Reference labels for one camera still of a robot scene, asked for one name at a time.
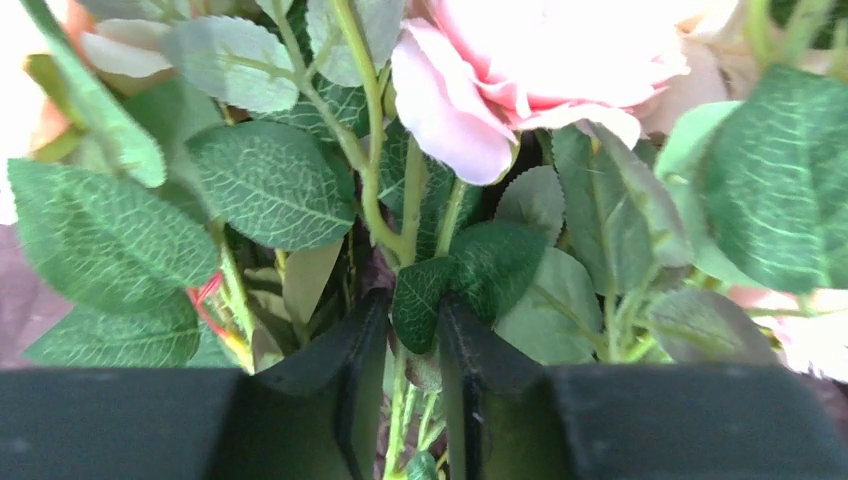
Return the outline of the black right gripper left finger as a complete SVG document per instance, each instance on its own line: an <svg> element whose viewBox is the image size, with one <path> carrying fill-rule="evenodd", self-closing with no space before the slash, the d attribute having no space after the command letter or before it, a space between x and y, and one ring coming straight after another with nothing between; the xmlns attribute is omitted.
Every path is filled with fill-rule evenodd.
<svg viewBox="0 0 848 480"><path fill-rule="evenodd" d="M369 479L389 293L282 362L1 377L5 479Z"/></svg>

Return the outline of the pink flower bouquet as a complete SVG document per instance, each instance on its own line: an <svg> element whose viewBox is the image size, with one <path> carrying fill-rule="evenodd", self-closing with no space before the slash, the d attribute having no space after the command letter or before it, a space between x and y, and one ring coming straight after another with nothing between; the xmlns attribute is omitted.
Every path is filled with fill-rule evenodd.
<svg viewBox="0 0 848 480"><path fill-rule="evenodd" d="M1 50L35 369L255 375L385 289L369 479L455 479L446 298L543 366L787 371L757 319L847 288L843 1L5 1Z"/></svg>

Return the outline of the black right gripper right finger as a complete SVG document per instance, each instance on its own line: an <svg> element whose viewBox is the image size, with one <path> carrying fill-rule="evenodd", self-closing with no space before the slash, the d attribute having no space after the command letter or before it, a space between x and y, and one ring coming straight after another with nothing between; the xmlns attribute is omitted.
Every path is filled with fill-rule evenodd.
<svg viewBox="0 0 848 480"><path fill-rule="evenodd" d="M459 298L438 321L455 479L843 479L847 447L779 367L543 366Z"/></svg>

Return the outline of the maroon and red wrapping paper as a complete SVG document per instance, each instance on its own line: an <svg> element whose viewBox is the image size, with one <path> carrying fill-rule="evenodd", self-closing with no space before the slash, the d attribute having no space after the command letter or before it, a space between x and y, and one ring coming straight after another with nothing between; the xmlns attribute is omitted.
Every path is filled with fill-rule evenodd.
<svg viewBox="0 0 848 480"><path fill-rule="evenodd" d="M72 305L29 265L13 226L1 226L1 369L26 368L23 351L52 328Z"/></svg>

